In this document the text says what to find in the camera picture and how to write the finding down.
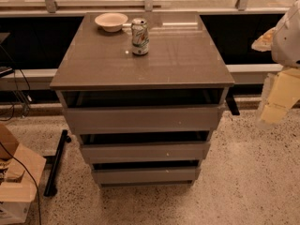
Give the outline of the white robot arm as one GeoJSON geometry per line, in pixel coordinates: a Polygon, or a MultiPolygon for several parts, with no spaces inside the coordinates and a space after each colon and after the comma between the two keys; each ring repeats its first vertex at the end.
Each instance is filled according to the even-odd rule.
{"type": "Polygon", "coordinates": [[[256,114],[258,128],[271,128],[300,100],[300,0],[292,4],[275,27],[257,38],[251,48],[270,51],[273,61],[282,65],[277,74],[267,74],[256,114]]]}

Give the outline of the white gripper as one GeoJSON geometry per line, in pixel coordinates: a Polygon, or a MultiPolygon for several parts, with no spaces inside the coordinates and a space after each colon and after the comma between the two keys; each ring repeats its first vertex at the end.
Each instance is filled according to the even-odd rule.
{"type": "Polygon", "coordinates": [[[256,126],[269,129],[278,124],[299,100],[300,69],[288,67],[277,74],[268,73],[256,113],[256,126]]]}

